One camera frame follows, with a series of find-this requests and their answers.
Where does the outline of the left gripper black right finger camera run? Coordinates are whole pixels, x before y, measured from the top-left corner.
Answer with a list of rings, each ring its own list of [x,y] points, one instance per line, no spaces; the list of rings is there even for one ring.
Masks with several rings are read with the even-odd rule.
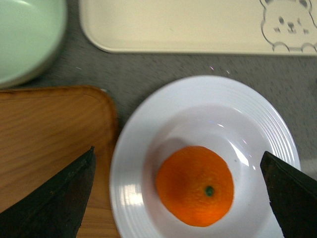
[[[265,151],[260,163],[270,206],[285,238],[317,236],[317,181]]]

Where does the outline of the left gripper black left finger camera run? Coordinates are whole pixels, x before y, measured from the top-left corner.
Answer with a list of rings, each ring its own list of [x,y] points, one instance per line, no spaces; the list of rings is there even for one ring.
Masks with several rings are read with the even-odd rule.
[[[96,170],[94,148],[0,214],[2,238],[74,238]]]

